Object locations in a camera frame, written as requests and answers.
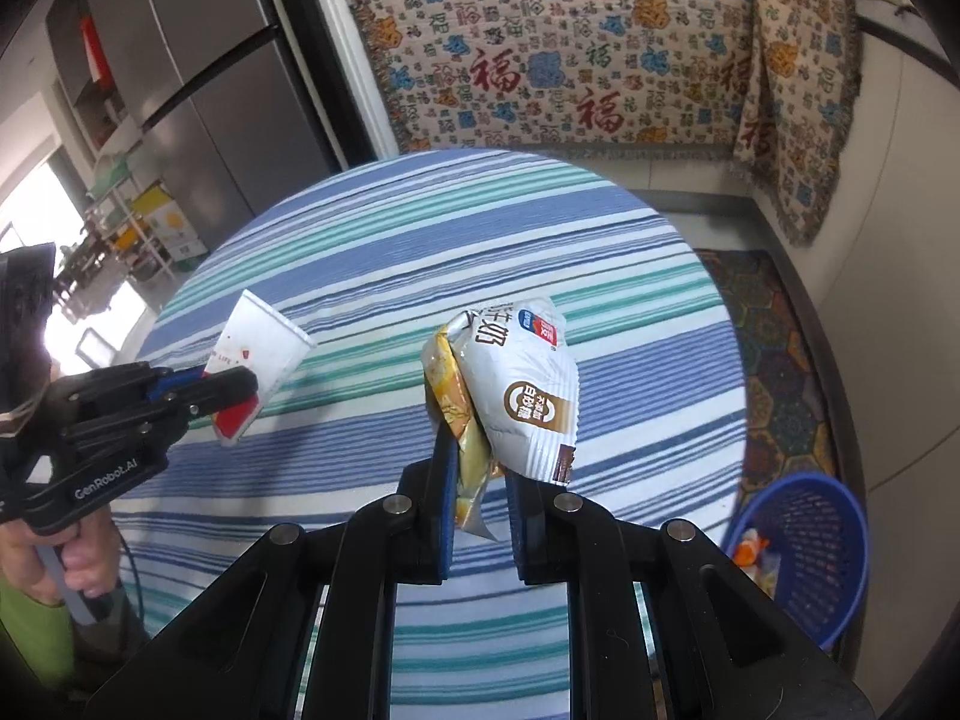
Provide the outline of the green sleeve forearm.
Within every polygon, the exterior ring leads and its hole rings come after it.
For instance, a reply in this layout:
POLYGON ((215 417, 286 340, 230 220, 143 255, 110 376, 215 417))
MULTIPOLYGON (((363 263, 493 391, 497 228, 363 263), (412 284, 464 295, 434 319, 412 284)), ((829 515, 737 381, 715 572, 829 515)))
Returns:
POLYGON ((44 605, 2 580, 2 628, 43 688, 70 683, 75 676, 73 619, 62 601, 44 605))

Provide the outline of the person's left hand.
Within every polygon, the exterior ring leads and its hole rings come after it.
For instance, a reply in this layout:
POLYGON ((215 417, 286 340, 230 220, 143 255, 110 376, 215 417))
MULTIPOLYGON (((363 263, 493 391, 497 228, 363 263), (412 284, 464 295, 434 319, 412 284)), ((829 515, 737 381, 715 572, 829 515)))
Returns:
POLYGON ((121 539, 107 507, 52 536, 37 536, 21 520, 2 525, 2 574, 8 585, 43 605, 59 605, 62 594, 37 555, 39 546, 59 548, 70 590, 99 598, 116 588, 121 539))

